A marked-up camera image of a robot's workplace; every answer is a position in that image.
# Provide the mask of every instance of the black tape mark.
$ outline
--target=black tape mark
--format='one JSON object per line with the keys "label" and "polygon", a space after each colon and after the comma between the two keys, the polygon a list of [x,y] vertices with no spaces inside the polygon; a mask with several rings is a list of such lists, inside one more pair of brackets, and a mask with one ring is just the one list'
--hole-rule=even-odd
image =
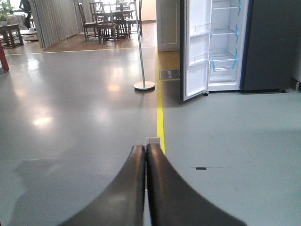
{"label": "black tape mark", "polygon": [[196,170],[207,170],[207,167],[196,167]]}

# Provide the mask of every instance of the blue tape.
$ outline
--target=blue tape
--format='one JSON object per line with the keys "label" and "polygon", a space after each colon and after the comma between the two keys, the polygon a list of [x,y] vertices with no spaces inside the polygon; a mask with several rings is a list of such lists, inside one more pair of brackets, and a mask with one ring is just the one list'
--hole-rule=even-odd
{"label": "blue tape", "polygon": [[239,3],[238,3],[238,8],[239,8],[239,11],[238,11],[238,15],[240,14],[240,11],[241,11],[241,2],[239,0]]}
{"label": "blue tape", "polygon": [[236,54],[235,54],[235,57],[234,57],[234,62],[233,62],[233,65],[232,65],[232,69],[234,69],[236,67],[237,61],[238,61],[238,54],[237,54],[237,49],[236,49]]}
{"label": "blue tape", "polygon": [[210,59],[210,61],[211,61],[211,64],[212,64],[212,69],[213,69],[213,71],[216,72],[216,67],[215,67],[215,62],[214,62],[214,60],[213,60],[213,59]]}
{"label": "blue tape", "polygon": [[236,24],[236,29],[235,29],[234,33],[235,33],[235,36],[236,36],[236,43],[237,43],[238,42],[238,37],[239,37],[237,24]]}

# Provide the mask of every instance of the dining table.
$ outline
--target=dining table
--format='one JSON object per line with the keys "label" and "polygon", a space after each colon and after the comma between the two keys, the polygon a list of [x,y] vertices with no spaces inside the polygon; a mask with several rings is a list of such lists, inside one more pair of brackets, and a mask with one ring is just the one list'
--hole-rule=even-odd
{"label": "dining table", "polygon": [[114,22],[119,26],[119,37],[118,38],[127,38],[127,21],[125,17],[129,17],[135,10],[133,9],[124,9],[124,10],[112,10],[111,12],[92,12],[93,21],[95,21],[96,16],[112,16]]}

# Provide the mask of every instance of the small box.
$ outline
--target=small box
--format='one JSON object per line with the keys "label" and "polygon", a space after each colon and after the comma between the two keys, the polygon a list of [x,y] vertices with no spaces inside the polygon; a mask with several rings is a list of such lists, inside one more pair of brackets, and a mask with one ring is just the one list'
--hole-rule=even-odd
{"label": "small box", "polygon": [[23,36],[24,41],[37,41],[38,36],[37,36],[37,32],[28,32],[28,33],[24,33]]}

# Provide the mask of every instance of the lamp base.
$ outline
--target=lamp base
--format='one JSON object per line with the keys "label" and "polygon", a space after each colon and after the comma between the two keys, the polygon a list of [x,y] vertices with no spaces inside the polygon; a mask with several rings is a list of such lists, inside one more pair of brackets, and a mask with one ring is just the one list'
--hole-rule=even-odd
{"label": "lamp base", "polygon": [[143,81],[137,82],[134,84],[134,88],[137,90],[149,90],[155,87],[155,83],[152,81],[146,81],[145,86],[143,85]]}

